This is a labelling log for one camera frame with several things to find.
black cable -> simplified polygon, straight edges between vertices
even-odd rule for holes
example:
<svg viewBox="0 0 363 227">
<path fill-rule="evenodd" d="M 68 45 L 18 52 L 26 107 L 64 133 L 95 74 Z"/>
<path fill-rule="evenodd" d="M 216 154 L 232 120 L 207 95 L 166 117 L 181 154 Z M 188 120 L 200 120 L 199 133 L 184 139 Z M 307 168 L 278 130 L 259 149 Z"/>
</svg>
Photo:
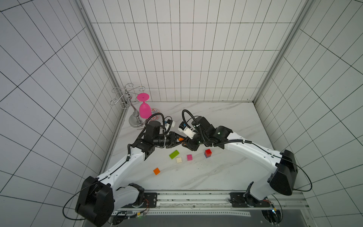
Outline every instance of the black cable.
<svg viewBox="0 0 363 227">
<path fill-rule="evenodd" d="M 131 146 L 131 144 L 128 144 L 127 145 L 127 152 L 129 153 L 129 154 L 131 154 L 131 149 L 130 149 L 130 146 Z M 121 166 L 123 166 L 126 162 L 128 162 L 129 161 L 129 159 L 130 159 L 130 156 L 127 156 L 127 158 L 126 158 L 126 161 L 124 162 L 124 163 L 122 163 L 117 169 L 115 169 L 112 173 L 110 173 L 109 175 L 111 175 L 111 174 L 113 174 L 114 172 L 116 172 L 119 168 L 121 168 Z M 90 187 L 90 186 L 92 186 L 92 185 L 95 185 L 95 184 L 97 184 L 98 182 L 101 182 L 101 181 L 103 181 L 104 179 L 106 179 L 107 177 L 105 177 L 105 178 L 103 178 L 102 180 L 100 180 L 100 181 L 97 181 L 97 182 L 95 182 L 95 183 L 93 183 L 93 184 L 91 184 L 91 185 L 89 185 L 89 186 L 86 186 L 85 188 L 88 188 L 88 187 Z M 64 204 L 64 206 L 63 206 L 63 209 L 62 209 L 62 213 L 63 213 L 63 216 L 65 217 L 65 218 L 67 218 L 67 219 L 69 219 L 69 220 L 75 220 L 75 221 L 78 221 L 78 220 L 85 220 L 85 218 L 82 218 L 82 219 L 74 219 L 74 218 L 69 218 L 69 217 L 67 217 L 66 215 L 65 215 L 65 213 L 64 213 L 64 208 L 66 207 L 66 205 L 69 203 L 69 201 L 73 198 L 73 197 L 75 197 L 78 193 L 80 193 L 82 190 L 84 190 L 85 188 L 83 188 L 83 189 L 81 189 L 79 192 L 77 192 L 77 193 L 75 193 L 67 202 L 66 202 L 66 204 Z"/>
<path fill-rule="evenodd" d="M 277 200 L 277 202 L 278 202 L 278 204 L 280 205 L 280 210 L 281 210 L 281 219 L 279 220 L 279 222 L 277 223 L 277 224 L 280 224 L 281 222 L 282 222 L 282 218 L 283 218 L 283 212 L 282 212 L 282 206 L 281 206 L 281 204 L 280 204 L 280 202 L 278 201 L 278 199 L 274 196 L 274 195 L 272 195 L 276 200 Z"/>
<path fill-rule="evenodd" d="M 194 117 L 200 117 L 200 116 L 194 116 Z M 191 118 L 189 118 L 189 120 L 187 120 L 187 122 L 188 122 L 188 121 L 190 121 L 191 119 L 192 119 L 192 117 L 191 117 Z"/>
<path fill-rule="evenodd" d="M 217 143 L 217 144 L 213 144 L 214 147 L 218 147 L 222 144 L 226 144 L 226 143 L 236 143 L 236 142 L 244 142 L 244 143 L 250 143 L 250 144 L 253 144 L 255 146 L 257 146 L 258 148 L 260 148 L 261 150 L 263 150 L 264 152 L 266 152 L 267 154 L 269 155 L 272 155 L 273 157 L 276 157 L 276 158 L 279 158 L 279 159 L 282 159 L 282 160 L 285 160 L 285 161 L 288 161 L 288 162 L 291 162 L 293 165 L 296 165 L 297 167 L 299 167 L 299 169 L 302 170 L 302 172 L 305 174 L 305 176 L 309 179 L 309 182 L 310 182 L 310 189 L 309 190 L 299 190 L 299 189 L 293 189 L 293 190 L 296 190 L 296 191 L 304 191 L 304 192 L 307 192 L 307 191 L 311 191 L 312 188 L 313 188 L 313 183 L 311 182 L 310 180 L 310 177 L 307 175 L 307 173 L 299 166 L 297 165 L 296 163 L 293 163 L 292 161 L 290 160 L 287 160 L 287 159 L 284 159 L 284 158 L 281 158 L 281 157 L 278 157 L 276 155 L 273 155 L 272 153 L 262 149 L 260 146 L 258 146 L 257 144 L 253 143 L 252 141 L 249 141 L 249 140 L 245 140 L 243 141 L 242 139 L 230 139 L 230 140 L 227 140 L 227 141 L 224 141 L 224 142 L 220 142 L 220 143 Z"/>
<path fill-rule="evenodd" d="M 71 197 L 71 198 L 70 198 L 70 199 L 66 202 L 66 204 L 64 204 L 63 209 L 62 209 L 63 216 L 64 216 L 66 219 L 73 220 L 73 221 L 85 220 L 85 218 L 75 219 L 75 218 L 69 218 L 69 217 L 67 217 L 67 216 L 65 215 L 65 213 L 64 213 L 64 208 L 66 208 L 66 205 L 69 203 L 69 201 L 70 201 L 71 199 L 73 199 L 73 197 L 75 197 L 78 193 L 80 193 L 82 190 L 84 190 L 84 189 L 86 189 L 86 188 L 88 188 L 88 187 L 90 187 L 90 186 L 92 186 L 92 185 L 97 184 L 97 183 L 98 183 L 98 182 L 100 182 L 100 181 L 94 182 L 93 184 L 90 184 L 89 186 L 86 186 L 86 187 L 82 188 L 79 192 L 77 192 L 76 194 L 72 195 L 72 197 Z"/>
<path fill-rule="evenodd" d="M 305 174 L 305 176 L 309 179 L 309 182 L 310 182 L 310 189 L 309 190 L 299 190 L 299 189 L 293 189 L 293 190 L 296 190 L 296 191 L 304 191 L 304 192 L 307 192 L 307 191 L 311 191 L 312 190 L 312 188 L 313 188 L 313 183 L 311 182 L 311 180 L 310 180 L 310 177 L 307 175 L 307 173 L 300 167 L 300 166 L 298 166 L 296 163 L 293 163 L 292 161 L 290 161 L 290 160 L 288 160 L 288 159 L 284 159 L 284 158 L 280 158 L 280 157 L 278 157 L 278 156 L 276 156 L 276 155 L 273 155 L 273 154 L 271 154 L 271 153 L 269 153 L 269 152 L 267 152 L 267 151 L 265 151 L 264 149 L 262 149 L 260 146 L 258 146 L 257 144 L 254 144 L 254 143 L 251 143 L 251 144 L 253 144 L 253 145 L 255 145 L 255 146 L 257 146 L 257 147 L 259 147 L 261 150 L 263 150 L 264 152 L 266 152 L 266 153 L 268 153 L 268 154 L 270 154 L 270 155 L 272 155 L 273 157 L 276 157 L 276 158 L 279 158 L 279 159 L 282 159 L 282 160 L 285 160 L 285 161 L 288 161 L 288 162 L 291 162 L 293 165 L 296 165 L 297 167 L 299 167 L 299 169 L 301 169 L 302 170 L 302 172 Z"/>
<path fill-rule="evenodd" d="M 171 118 L 171 117 L 170 117 L 170 120 L 171 120 L 171 123 L 169 124 L 168 130 L 166 130 L 165 135 L 167 135 L 167 134 L 169 133 L 170 129 L 171 129 L 171 125 L 172 125 L 172 123 L 173 123 L 173 118 Z"/>
<path fill-rule="evenodd" d="M 144 199 L 144 201 L 147 201 L 147 206 L 146 206 L 146 208 L 145 208 L 145 210 L 143 210 L 143 211 L 140 211 L 139 213 L 140 214 L 142 214 L 142 213 L 144 213 L 148 208 L 150 209 L 150 203 L 149 203 L 149 201 L 147 200 L 147 199 Z M 125 213 L 125 216 L 124 217 L 122 217 L 122 218 L 118 218 L 117 216 L 118 216 L 118 214 L 120 214 L 121 212 L 124 212 L 124 211 L 119 211 L 119 212 L 117 212 L 117 214 L 116 214 L 116 219 L 118 219 L 118 220 L 121 220 L 121 221 L 123 221 L 123 220 L 126 220 L 126 219 L 129 219 L 129 218 L 135 218 L 135 217 L 137 217 L 137 215 L 138 215 L 138 213 L 135 213 L 134 215 L 131 215 L 131 216 L 129 216 L 129 217 L 126 217 L 126 215 L 127 215 L 127 213 Z"/>
<path fill-rule="evenodd" d="M 166 130 L 165 126 L 163 126 L 163 125 L 159 125 L 159 127 L 160 127 L 160 128 L 162 128 L 162 129 L 164 130 L 164 132 L 163 132 L 162 134 L 155 135 L 152 139 L 155 139 L 155 138 L 156 138 L 156 137 L 158 137 L 158 136 L 166 135 L 167 130 Z"/>
<path fill-rule="evenodd" d="M 191 116 L 191 117 L 192 117 L 192 119 L 193 119 L 195 122 L 199 123 L 199 122 L 195 119 L 195 117 L 192 115 L 192 113 L 191 113 L 189 110 L 184 109 L 184 110 L 181 112 L 181 117 L 183 118 L 183 121 L 184 121 L 185 125 L 186 125 L 188 128 L 191 128 L 191 127 L 188 125 L 188 123 L 187 123 L 187 122 L 186 122 L 186 120 L 185 120 L 185 117 L 184 117 L 184 113 L 185 113 L 185 112 L 187 112 L 187 113 L 189 114 L 189 116 Z"/>
<path fill-rule="evenodd" d="M 255 145 L 256 147 L 260 148 L 261 150 L 263 150 L 264 152 L 268 153 L 269 155 L 272 155 L 270 152 L 265 151 L 264 149 L 262 149 L 259 145 L 255 144 L 255 143 L 251 143 L 253 145 Z"/>
<path fill-rule="evenodd" d="M 156 116 L 156 115 L 160 115 L 162 120 L 163 120 L 163 125 L 165 126 L 165 118 L 164 118 L 164 115 L 162 113 L 154 113 L 152 114 L 146 121 L 145 121 L 145 126 L 149 123 L 150 119 L 153 117 L 153 116 Z"/>
</svg>

silver metal stand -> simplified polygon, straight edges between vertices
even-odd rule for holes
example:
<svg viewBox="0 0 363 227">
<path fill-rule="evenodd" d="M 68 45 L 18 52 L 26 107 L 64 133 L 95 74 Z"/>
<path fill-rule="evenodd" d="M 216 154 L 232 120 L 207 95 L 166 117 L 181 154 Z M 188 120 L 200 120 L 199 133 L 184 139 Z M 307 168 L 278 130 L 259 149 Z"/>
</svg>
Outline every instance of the silver metal stand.
<svg viewBox="0 0 363 227">
<path fill-rule="evenodd" d="M 145 87 L 143 87 L 143 86 L 139 86 L 136 88 L 138 88 L 139 91 L 141 91 L 141 92 L 143 92 L 145 90 Z M 130 106 L 132 106 L 132 108 L 134 109 L 134 112 L 132 113 L 132 115 L 129 118 L 129 123 L 130 123 L 131 127 L 140 128 L 140 127 L 143 127 L 143 125 L 145 123 L 145 119 L 140 117 L 139 111 L 135 108 L 135 106 L 131 102 L 132 94 L 138 95 L 137 93 L 131 92 L 132 90 L 134 90 L 136 88 L 134 88 L 134 85 L 132 83 L 129 83 L 129 84 L 126 84 L 124 86 L 124 88 L 112 89 L 113 93 L 122 94 L 122 95 L 119 98 L 116 95 L 116 97 L 110 101 L 110 105 L 115 105 L 116 103 L 118 103 L 120 101 L 120 99 L 123 98 L 124 101 L 121 102 L 121 108 L 127 109 Z"/>
</svg>

red wire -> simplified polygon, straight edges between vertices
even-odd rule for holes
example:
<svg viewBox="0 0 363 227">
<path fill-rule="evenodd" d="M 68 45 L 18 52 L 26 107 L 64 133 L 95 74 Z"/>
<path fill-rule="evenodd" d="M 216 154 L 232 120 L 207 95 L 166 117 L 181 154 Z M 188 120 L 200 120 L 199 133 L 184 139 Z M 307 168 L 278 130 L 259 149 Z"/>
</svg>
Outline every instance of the red wire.
<svg viewBox="0 0 363 227">
<path fill-rule="evenodd" d="M 149 206 L 149 205 L 150 205 L 150 203 L 149 203 L 149 201 L 148 201 L 147 199 L 145 199 L 145 200 L 146 200 L 146 202 L 147 202 L 147 207 L 146 207 L 146 208 L 147 208 L 147 209 L 149 208 L 149 209 L 147 210 L 147 212 L 145 213 L 145 214 L 147 214 L 147 213 L 149 212 L 149 210 L 150 210 L 150 206 Z"/>
</svg>

black mounting plate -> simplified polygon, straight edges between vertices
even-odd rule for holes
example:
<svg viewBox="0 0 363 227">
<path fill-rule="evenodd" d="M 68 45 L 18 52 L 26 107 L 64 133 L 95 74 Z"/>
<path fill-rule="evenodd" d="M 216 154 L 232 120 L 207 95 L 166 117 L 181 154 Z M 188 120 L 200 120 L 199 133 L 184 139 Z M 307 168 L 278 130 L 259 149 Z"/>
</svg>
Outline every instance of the black mounting plate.
<svg viewBox="0 0 363 227">
<path fill-rule="evenodd" d="M 249 206 L 245 204 L 245 198 L 243 197 L 244 192 L 231 192 L 229 193 L 230 202 L 234 208 L 248 208 Z M 256 203 L 255 207 L 270 207 L 270 204 L 266 201 L 260 201 Z"/>
<path fill-rule="evenodd" d="M 145 192 L 144 199 L 147 199 L 149 201 L 150 208 L 155 208 L 156 202 L 158 200 L 158 194 L 156 192 Z M 146 208 L 146 207 L 147 207 L 147 202 L 144 201 L 144 203 L 139 208 Z M 122 208 L 134 208 L 134 207 L 129 204 L 129 205 L 123 206 Z"/>
</svg>

white connector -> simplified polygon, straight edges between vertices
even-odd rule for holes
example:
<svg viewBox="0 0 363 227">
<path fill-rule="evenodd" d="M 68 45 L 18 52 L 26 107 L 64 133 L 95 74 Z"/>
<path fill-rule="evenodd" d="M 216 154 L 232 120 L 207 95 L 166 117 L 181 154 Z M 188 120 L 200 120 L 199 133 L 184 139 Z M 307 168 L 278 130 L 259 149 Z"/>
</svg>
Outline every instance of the white connector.
<svg viewBox="0 0 363 227">
<path fill-rule="evenodd" d="M 175 126 L 175 121 L 172 121 L 171 122 L 171 127 L 174 127 L 174 126 Z M 168 123 L 165 124 L 165 128 L 168 130 L 168 128 L 169 128 L 169 124 Z"/>
<path fill-rule="evenodd" d="M 182 130 L 181 128 L 178 128 L 178 130 L 182 133 L 184 133 L 185 135 L 187 135 L 187 137 L 193 139 L 194 135 L 196 134 L 196 132 L 192 131 L 190 128 L 185 127 L 184 130 Z"/>
</svg>

